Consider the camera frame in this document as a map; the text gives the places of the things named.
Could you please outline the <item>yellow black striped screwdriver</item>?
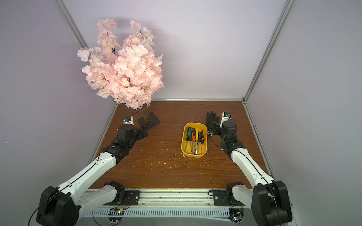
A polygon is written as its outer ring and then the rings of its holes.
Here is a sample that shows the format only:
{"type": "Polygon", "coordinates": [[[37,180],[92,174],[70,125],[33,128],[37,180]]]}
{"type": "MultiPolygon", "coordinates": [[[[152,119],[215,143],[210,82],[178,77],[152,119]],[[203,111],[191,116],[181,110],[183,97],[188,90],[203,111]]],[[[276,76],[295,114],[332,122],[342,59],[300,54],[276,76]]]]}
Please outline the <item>yellow black striped screwdriver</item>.
{"type": "Polygon", "coordinates": [[[200,154],[200,146],[202,143],[202,138],[203,138],[203,130],[199,130],[198,141],[197,141],[197,154],[200,154]]]}

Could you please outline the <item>slim yellow handle screwdriver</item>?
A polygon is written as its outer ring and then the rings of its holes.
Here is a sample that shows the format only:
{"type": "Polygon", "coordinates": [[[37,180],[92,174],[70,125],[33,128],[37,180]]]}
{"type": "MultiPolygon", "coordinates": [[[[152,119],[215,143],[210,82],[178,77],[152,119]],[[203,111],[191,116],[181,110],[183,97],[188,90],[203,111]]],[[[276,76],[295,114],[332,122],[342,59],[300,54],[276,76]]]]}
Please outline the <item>slim yellow handle screwdriver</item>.
{"type": "Polygon", "coordinates": [[[194,147],[194,154],[198,155],[199,154],[199,135],[200,135],[200,130],[195,130],[195,147],[194,147]]]}

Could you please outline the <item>large green black screwdriver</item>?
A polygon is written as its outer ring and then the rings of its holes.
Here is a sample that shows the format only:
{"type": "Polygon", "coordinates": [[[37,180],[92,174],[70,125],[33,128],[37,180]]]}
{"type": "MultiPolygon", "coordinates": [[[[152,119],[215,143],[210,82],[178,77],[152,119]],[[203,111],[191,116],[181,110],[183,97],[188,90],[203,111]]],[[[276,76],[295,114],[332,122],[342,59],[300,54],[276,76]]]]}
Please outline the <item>large green black screwdriver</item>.
{"type": "Polygon", "coordinates": [[[185,145],[185,149],[184,149],[185,152],[187,151],[188,144],[192,141],[192,138],[191,138],[191,130],[192,130],[191,127],[188,127],[188,128],[187,128],[186,138],[185,138],[186,145],[185,145]]]}

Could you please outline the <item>small green black screwdriver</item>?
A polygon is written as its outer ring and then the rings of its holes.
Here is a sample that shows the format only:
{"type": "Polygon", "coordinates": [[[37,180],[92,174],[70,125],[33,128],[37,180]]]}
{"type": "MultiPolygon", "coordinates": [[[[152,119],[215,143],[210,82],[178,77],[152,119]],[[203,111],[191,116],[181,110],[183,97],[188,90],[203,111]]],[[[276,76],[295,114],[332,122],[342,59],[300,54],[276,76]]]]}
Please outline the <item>small green black screwdriver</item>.
{"type": "Polygon", "coordinates": [[[191,127],[188,127],[187,129],[187,143],[190,144],[190,153],[192,153],[192,148],[193,148],[193,133],[192,133],[192,128],[191,127]]]}

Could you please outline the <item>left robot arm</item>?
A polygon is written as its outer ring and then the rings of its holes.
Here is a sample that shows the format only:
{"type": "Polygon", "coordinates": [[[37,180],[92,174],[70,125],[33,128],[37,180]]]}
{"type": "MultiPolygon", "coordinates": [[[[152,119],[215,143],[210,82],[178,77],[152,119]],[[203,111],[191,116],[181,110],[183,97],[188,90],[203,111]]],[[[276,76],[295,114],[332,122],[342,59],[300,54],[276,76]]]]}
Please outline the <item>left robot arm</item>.
{"type": "Polygon", "coordinates": [[[84,215],[111,202],[124,203],[125,188],[115,181],[86,195],[86,190],[109,169],[120,163],[138,140],[148,136],[146,126],[122,124],[115,139],[99,156],[79,173],[57,187],[49,186],[41,193],[38,208],[33,212],[42,226],[74,226],[84,215]]]}

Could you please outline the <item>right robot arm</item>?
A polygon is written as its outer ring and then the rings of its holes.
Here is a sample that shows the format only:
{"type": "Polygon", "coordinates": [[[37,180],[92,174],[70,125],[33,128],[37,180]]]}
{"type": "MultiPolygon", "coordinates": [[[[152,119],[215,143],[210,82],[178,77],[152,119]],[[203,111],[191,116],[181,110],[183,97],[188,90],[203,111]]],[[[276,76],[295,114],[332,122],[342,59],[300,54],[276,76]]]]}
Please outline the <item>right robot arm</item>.
{"type": "Polygon", "coordinates": [[[237,139],[237,126],[233,121],[206,123],[209,135],[219,135],[221,148],[241,169],[251,189],[233,184],[229,191],[236,202],[251,209],[259,226],[281,226],[293,220],[287,186],[268,175],[251,157],[244,144],[237,139]]]}

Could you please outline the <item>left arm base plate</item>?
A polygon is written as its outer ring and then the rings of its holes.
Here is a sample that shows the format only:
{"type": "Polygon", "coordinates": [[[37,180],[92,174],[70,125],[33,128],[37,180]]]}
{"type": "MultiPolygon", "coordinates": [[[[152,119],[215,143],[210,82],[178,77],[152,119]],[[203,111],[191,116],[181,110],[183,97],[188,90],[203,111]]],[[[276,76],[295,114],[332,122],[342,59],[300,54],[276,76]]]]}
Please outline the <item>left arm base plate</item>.
{"type": "Polygon", "coordinates": [[[115,198],[112,202],[108,202],[104,205],[109,206],[137,206],[140,200],[140,190],[125,190],[124,195],[121,198],[115,198]]]}

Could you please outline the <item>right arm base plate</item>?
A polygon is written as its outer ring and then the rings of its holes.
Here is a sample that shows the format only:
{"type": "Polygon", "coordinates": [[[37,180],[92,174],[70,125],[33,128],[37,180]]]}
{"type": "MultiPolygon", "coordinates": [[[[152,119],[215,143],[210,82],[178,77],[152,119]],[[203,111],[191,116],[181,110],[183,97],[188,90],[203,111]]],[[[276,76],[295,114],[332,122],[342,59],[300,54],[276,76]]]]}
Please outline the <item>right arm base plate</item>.
{"type": "Polygon", "coordinates": [[[232,206],[235,204],[228,190],[211,190],[209,195],[213,197],[214,206],[232,206]]]}

